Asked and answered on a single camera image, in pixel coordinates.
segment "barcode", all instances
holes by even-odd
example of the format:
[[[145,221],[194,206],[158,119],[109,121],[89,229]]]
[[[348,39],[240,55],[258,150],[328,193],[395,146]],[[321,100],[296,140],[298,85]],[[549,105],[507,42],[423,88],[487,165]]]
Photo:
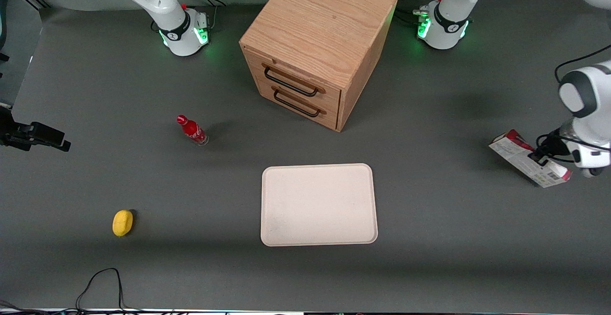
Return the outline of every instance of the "barcode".
[[[552,173],[552,172],[548,173],[548,176],[549,176],[550,178],[552,178],[553,180],[560,180],[560,178],[558,178],[558,177],[556,176],[556,174],[554,174],[554,173]]]

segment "yellow sponge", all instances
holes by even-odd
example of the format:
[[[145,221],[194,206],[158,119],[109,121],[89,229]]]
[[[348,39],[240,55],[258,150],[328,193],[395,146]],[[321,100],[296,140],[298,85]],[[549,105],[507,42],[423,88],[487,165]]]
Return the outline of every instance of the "yellow sponge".
[[[121,210],[116,213],[115,218],[113,219],[113,233],[118,237],[122,237],[129,233],[133,223],[134,214],[129,210]]]

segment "wooden cabinet top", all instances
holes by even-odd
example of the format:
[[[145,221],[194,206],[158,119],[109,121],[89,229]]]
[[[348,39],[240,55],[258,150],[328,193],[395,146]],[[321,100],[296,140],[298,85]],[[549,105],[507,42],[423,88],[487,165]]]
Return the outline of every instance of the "wooden cabinet top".
[[[310,78],[347,88],[397,0],[269,0],[243,46]]]

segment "green led light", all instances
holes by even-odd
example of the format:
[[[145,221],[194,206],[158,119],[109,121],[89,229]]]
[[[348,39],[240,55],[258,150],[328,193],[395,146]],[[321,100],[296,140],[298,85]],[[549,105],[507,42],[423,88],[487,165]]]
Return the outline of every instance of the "green led light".
[[[206,29],[193,28],[193,32],[195,32],[197,39],[199,39],[202,45],[208,43],[208,31]]]
[[[161,39],[163,39],[163,45],[165,45],[167,47],[168,46],[168,42],[166,42],[166,37],[163,36],[163,34],[161,33],[161,30],[159,30],[159,35],[161,36]]]
[[[460,34],[460,37],[463,38],[465,32],[467,32],[467,26],[469,26],[469,20],[464,24],[463,33]]]
[[[424,38],[426,37],[426,34],[428,33],[428,29],[431,27],[431,19],[426,19],[425,21],[423,21],[420,24],[420,27],[418,28],[418,36],[420,38]]]

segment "red bottle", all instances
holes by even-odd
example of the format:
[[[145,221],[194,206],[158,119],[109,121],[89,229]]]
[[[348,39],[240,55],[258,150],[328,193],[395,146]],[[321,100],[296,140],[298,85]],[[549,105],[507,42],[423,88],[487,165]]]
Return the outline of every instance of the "red bottle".
[[[176,121],[182,126],[185,135],[189,136],[198,146],[208,143],[208,136],[196,122],[187,119],[184,115],[176,117]]]

